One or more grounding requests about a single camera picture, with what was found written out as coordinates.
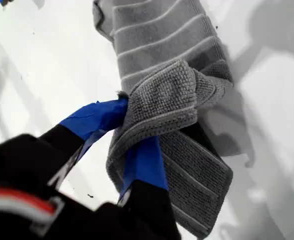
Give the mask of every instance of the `towel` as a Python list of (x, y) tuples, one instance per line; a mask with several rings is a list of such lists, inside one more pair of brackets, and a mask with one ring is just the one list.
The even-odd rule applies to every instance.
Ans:
[(113, 43), (129, 94), (107, 172), (120, 191), (127, 150), (160, 136), (176, 220), (203, 239), (232, 179), (197, 123), (197, 110), (214, 106), (231, 85), (220, 39), (198, 0), (95, 0), (93, 6), (96, 29)]

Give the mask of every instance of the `blue painter's tape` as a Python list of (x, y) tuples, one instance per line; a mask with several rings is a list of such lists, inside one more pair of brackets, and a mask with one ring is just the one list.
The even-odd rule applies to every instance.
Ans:
[(120, 198), (132, 182), (141, 180), (156, 187), (168, 190), (159, 138), (149, 137), (134, 145), (127, 153)]

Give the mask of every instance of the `striped towel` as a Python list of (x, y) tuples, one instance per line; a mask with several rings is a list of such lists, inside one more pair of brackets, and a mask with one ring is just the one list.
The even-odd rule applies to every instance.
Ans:
[[(136, 99), (129, 107), (151, 106), (149, 114), (139, 117), (156, 116), (155, 113), (160, 112), (155, 99), (161, 94), (155, 94), (154, 87), (157, 86), (159, 92), (161, 81), (168, 78), (175, 83), (201, 81), (199, 91), (194, 94), (197, 94), (196, 99), (207, 97), (203, 98), (206, 102), (193, 103), (192, 107), (210, 107), (221, 99), (231, 74), (220, 39), (199, 0), (95, 0), (93, 6), (96, 29), (114, 45), (122, 90), (130, 94), (130, 99)], [(142, 83), (147, 83), (143, 91), (136, 91)], [(171, 96), (176, 86), (169, 84), (163, 89)], [(178, 97), (172, 99), (170, 103), (175, 107), (184, 104)], [(171, 110), (174, 109), (172, 105), (168, 106)], [(179, 118), (181, 124), (170, 129), (159, 130), (159, 122), (157, 126), (143, 127), (144, 133), (152, 129), (148, 131), (149, 136), (161, 134), (160, 145), (177, 222), (203, 239), (214, 226), (231, 183), (232, 171), (217, 156), (199, 124), (194, 124), (195, 113), (189, 112), (191, 115)], [(128, 119), (125, 125), (131, 129), (133, 124), (130, 125)], [(139, 118), (139, 123), (144, 124), (145, 120)], [(128, 136), (128, 131), (115, 132), (107, 161), (108, 174), (118, 190), (122, 186), (124, 151), (117, 152), (115, 148), (118, 144), (118, 149), (127, 149), (135, 143), (133, 139), (141, 138), (142, 134), (137, 131), (126, 138), (127, 143), (122, 143), (127, 144), (126, 147), (118, 141), (124, 139), (123, 136)]]

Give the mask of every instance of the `knotted towel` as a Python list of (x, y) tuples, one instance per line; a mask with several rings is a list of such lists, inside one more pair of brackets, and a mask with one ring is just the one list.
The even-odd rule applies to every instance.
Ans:
[(124, 125), (110, 145), (108, 174), (120, 191), (127, 150), (160, 136), (176, 220), (203, 239), (232, 179), (196, 123), (197, 109), (215, 105), (231, 84), (210, 19), (198, 0), (95, 0), (93, 12), (96, 28), (114, 44), (129, 93)]

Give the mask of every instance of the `black object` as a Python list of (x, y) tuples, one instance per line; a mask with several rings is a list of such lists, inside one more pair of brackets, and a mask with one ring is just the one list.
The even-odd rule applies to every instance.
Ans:
[(39, 138), (24, 134), (0, 144), (0, 187), (62, 203), (56, 219), (48, 225), (0, 212), (0, 239), (181, 239), (164, 189), (135, 181), (123, 207), (105, 203), (97, 211), (59, 193), (57, 189), (77, 162), (83, 144), (62, 125)]

